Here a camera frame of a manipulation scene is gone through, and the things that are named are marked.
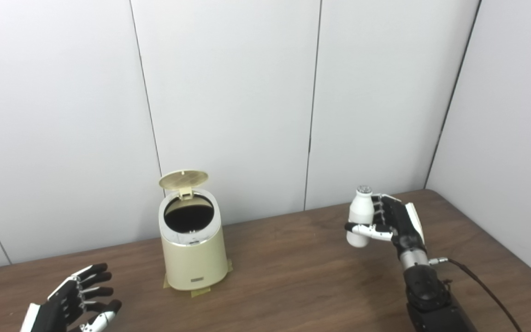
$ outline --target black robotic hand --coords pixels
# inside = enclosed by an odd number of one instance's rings
[[[70,275],[44,304],[30,304],[20,332],[67,332],[67,328],[88,311],[95,311],[97,315],[69,332],[102,331],[122,306],[118,300],[112,300],[107,305],[90,301],[91,298],[114,293],[109,287],[92,287],[112,278],[107,269],[108,265],[101,263]]]

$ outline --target black cable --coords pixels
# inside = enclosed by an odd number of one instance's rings
[[[520,328],[520,326],[518,325],[518,322],[516,322],[516,320],[513,318],[513,316],[510,314],[510,312],[507,310],[507,308],[503,305],[503,303],[501,303],[501,301],[499,301],[499,299],[495,296],[495,294],[493,294],[493,292],[491,292],[491,290],[489,290],[489,288],[487,287],[487,285],[483,284],[482,281],[480,281],[480,279],[478,279],[477,275],[472,273],[472,271],[470,271],[470,269],[468,269],[468,267],[466,267],[466,265],[462,264],[462,263],[458,263],[457,261],[453,260],[453,259],[450,259],[448,258],[448,261],[454,265],[456,265],[457,267],[460,267],[460,269],[464,272],[466,272],[467,275],[469,275],[472,279],[474,279],[474,281],[478,282],[479,285],[481,285],[481,287],[483,288],[483,290],[485,290],[485,292],[487,292],[487,294],[489,294],[489,296],[491,296],[491,298],[497,303],[499,304],[499,307],[501,308],[501,310],[503,310],[503,312],[505,313],[505,315],[507,315],[508,319],[512,322],[513,326],[516,328],[516,330],[518,330],[518,332],[522,332],[522,328]]]

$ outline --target tape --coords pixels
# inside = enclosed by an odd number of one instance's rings
[[[207,288],[200,288],[199,290],[192,290],[190,293],[192,294],[192,297],[201,296],[202,294],[206,294],[210,292],[210,287]]]

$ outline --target white fingertip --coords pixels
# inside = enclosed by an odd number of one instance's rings
[[[87,323],[80,326],[80,328],[83,332],[101,332],[108,326],[114,317],[116,317],[115,312],[106,311],[98,314],[93,323]]]

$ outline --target yellow tape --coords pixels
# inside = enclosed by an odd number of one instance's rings
[[[192,297],[201,296],[202,294],[206,294],[210,292],[210,287],[207,288],[200,288],[199,290],[192,290],[190,293],[192,293]]]
[[[165,279],[163,281],[163,288],[171,288],[171,285],[169,285],[169,282],[167,282],[167,275],[165,275]]]

